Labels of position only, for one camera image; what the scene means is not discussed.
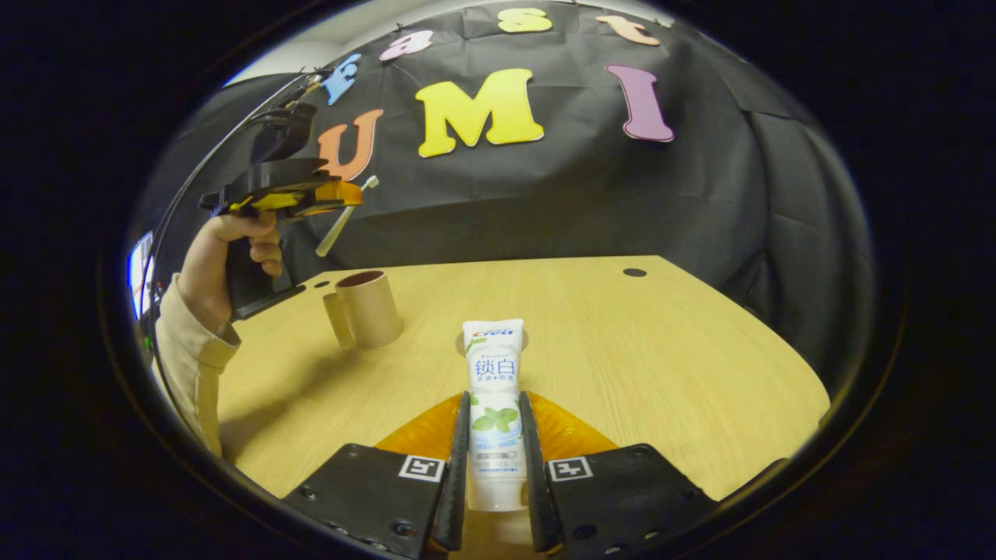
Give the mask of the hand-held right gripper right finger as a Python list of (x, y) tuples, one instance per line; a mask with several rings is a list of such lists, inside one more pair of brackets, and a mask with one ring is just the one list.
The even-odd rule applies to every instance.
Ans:
[(647, 443), (545, 460), (535, 401), (519, 412), (532, 542), (549, 557), (666, 557), (719, 508)]

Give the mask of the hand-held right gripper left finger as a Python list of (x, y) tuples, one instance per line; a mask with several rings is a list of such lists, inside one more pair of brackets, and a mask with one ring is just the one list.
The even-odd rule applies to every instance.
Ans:
[(363, 559), (445, 559), (462, 546), (470, 396), (445, 401), (444, 457), (347, 443), (285, 498)]

